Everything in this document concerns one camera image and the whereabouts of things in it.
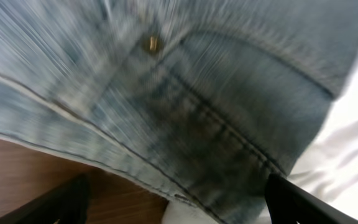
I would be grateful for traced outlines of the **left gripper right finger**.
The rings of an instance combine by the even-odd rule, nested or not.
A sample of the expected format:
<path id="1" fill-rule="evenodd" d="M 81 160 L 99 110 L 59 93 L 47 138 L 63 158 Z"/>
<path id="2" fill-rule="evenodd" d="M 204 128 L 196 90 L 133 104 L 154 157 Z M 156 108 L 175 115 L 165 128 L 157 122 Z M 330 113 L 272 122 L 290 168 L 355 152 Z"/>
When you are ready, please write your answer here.
<path id="1" fill-rule="evenodd" d="M 272 224 L 358 224 L 277 174 L 268 177 L 265 201 Z"/>

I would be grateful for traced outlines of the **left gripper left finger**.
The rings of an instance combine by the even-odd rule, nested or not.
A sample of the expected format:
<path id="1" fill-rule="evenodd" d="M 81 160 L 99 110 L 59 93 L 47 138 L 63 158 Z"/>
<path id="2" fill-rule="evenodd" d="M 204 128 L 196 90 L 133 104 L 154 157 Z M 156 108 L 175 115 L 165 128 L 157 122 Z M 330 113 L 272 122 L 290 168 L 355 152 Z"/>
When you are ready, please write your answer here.
<path id="1" fill-rule="evenodd" d="M 90 195 L 81 174 L 0 217 L 0 224 L 85 224 Z"/>

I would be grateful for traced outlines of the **light blue denim shorts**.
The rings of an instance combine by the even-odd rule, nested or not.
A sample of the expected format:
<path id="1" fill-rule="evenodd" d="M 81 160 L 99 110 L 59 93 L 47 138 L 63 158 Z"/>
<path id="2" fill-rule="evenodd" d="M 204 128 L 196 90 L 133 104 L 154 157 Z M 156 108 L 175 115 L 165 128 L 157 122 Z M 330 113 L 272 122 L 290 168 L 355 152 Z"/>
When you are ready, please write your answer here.
<path id="1" fill-rule="evenodd" d="M 358 52 L 358 1 L 0 1 L 0 139 L 252 223 Z"/>

